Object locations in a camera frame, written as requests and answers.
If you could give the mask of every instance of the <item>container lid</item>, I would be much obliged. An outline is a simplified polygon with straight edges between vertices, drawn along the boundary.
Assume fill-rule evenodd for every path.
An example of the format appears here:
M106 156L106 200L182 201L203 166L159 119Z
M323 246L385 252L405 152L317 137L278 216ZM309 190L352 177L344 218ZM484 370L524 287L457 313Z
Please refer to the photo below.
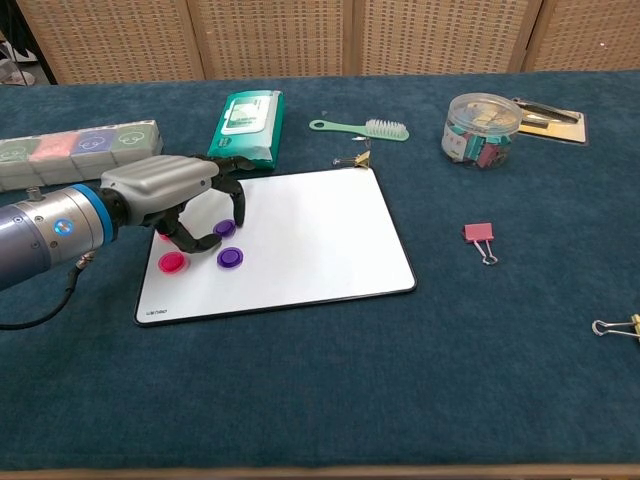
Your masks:
M230 237L236 231L236 223L233 220L223 220L213 227L213 233L221 237Z
M218 254L218 265L223 268L233 268L242 263L242 250L235 247L225 248Z
M520 127L522 110L508 98L466 93L451 101L449 120L478 135L511 135Z

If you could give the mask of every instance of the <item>pink binder clip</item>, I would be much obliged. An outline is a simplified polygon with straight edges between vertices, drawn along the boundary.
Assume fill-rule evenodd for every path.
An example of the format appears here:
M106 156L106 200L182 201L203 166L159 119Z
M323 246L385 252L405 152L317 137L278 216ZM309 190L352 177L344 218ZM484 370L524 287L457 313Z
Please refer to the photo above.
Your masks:
M498 263L498 259L491 251L491 246L489 245L489 240L493 240L493 228L490 223L471 223L465 225L462 230L462 236L467 243L473 243L478 249L480 255L482 255L482 263L489 266ZM482 250L478 242L485 242L489 255L484 253L484 250Z

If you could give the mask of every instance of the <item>metal tongs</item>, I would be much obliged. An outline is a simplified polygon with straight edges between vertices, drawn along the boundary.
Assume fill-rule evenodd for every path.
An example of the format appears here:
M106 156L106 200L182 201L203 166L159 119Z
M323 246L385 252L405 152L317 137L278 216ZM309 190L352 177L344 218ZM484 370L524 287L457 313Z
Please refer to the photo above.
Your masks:
M532 102L516 97L512 99L524 112L522 123L533 127L547 128L549 122L576 124L580 116L575 113L550 107L542 103Z

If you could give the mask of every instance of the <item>whiteboard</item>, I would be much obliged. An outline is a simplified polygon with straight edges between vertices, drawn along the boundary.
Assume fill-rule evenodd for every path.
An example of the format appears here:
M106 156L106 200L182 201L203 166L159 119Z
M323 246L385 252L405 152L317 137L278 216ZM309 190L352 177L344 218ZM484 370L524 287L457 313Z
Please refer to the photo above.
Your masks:
M135 321L141 326L411 291L416 279L373 170L346 168L242 180L246 219L215 251L189 255L174 274L158 267L178 251L153 237ZM187 204L180 220L194 237L233 218L214 190ZM217 264L221 248L244 261Z

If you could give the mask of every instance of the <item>wicker panel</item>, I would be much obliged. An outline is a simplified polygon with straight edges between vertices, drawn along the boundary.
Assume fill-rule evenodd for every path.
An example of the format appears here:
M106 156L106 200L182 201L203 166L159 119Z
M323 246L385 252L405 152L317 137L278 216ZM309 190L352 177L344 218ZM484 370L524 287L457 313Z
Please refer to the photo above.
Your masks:
M559 0L527 70L640 68L638 0Z
M343 0L189 0L207 78L340 75Z
M59 83L204 78L186 0L19 0Z
M528 38L529 32L523 30L533 23L537 12L530 7L536 3L539 5L528 0L366 0L361 71L506 72L519 38Z

